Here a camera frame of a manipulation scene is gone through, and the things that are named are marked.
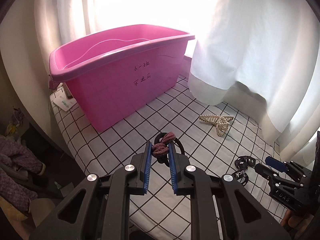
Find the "person's right hand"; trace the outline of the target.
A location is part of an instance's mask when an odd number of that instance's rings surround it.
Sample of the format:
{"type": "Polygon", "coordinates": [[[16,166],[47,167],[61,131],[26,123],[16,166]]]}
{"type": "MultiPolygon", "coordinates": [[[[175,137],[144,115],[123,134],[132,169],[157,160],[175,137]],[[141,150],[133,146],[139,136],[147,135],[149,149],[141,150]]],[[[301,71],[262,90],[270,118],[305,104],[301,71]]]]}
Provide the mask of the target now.
{"type": "Polygon", "coordinates": [[[282,227],[289,226],[295,228],[302,220],[303,217],[296,216],[293,211],[287,209],[280,225],[282,227]]]}

